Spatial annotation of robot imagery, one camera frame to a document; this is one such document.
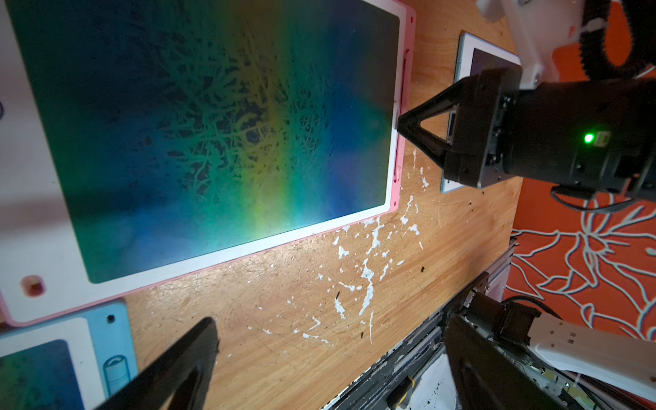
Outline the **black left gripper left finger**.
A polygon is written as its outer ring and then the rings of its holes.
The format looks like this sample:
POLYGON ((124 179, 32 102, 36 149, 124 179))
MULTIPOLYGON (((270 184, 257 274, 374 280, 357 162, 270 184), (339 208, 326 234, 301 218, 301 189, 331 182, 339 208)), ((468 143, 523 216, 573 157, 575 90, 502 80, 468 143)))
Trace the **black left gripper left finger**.
POLYGON ((202 409, 219 353, 215 320, 201 319, 100 409, 202 409))

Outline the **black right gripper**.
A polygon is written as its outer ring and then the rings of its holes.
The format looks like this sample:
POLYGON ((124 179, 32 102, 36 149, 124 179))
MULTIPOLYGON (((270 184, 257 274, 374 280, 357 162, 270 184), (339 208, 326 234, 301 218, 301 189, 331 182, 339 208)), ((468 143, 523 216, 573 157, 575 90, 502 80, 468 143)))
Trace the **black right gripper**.
POLYGON ((502 123, 520 77, 518 68, 485 69, 465 77, 403 114, 398 133, 443 168, 448 180, 483 189, 511 179, 503 164, 502 123), (450 145, 420 126, 454 107, 450 145))

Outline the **blue framed front tablet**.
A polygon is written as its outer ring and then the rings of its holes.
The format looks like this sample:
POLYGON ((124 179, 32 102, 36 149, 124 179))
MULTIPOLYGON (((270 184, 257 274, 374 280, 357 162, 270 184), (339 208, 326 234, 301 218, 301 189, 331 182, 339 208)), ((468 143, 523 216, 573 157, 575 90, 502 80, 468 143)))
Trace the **blue framed front tablet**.
POLYGON ((126 302, 1 325, 3 409, 94 409, 138 375, 126 302))

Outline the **blue framed tablet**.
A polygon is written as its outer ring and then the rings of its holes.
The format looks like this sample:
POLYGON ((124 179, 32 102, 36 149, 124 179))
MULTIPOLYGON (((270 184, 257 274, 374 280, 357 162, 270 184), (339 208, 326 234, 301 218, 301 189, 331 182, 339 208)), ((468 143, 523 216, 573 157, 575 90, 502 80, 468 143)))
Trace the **blue framed tablet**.
POLYGON ((520 69, 520 60, 513 53, 470 33, 461 34, 454 82, 479 74, 487 68, 520 69))
POLYGON ((138 375, 126 302, 1 325, 3 409, 94 409, 138 375))

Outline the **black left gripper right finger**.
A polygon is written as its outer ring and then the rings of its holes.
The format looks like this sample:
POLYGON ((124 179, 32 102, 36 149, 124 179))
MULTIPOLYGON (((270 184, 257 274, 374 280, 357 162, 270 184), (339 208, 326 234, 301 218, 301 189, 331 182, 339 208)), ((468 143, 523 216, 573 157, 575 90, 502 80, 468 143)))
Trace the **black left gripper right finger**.
POLYGON ((444 344, 462 408, 563 408, 460 316, 449 320, 444 344))

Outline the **pink framed writing tablet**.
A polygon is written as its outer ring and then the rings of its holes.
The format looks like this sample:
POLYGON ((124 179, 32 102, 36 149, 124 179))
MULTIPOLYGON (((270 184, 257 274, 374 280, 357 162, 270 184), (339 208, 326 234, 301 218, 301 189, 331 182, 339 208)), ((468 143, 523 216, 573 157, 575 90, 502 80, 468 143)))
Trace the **pink framed writing tablet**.
POLYGON ((5 319, 395 210, 415 23, 398 1, 4 1, 5 319))

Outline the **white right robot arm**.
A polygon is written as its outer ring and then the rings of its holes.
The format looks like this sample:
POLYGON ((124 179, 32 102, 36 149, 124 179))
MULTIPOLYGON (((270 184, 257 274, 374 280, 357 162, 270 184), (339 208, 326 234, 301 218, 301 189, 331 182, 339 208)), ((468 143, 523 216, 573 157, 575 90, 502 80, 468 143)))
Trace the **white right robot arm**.
MULTIPOLYGON (((611 215, 655 198, 655 4, 624 1, 630 53, 606 53, 608 1, 481 1, 506 17, 521 67, 485 69, 402 115, 399 133, 448 179, 551 184, 557 203, 611 215)), ((655 398, 655 346, 566 322, 533 297, 473 288, 444 313, 442 344, 464 409, 595 409, 655 398)))

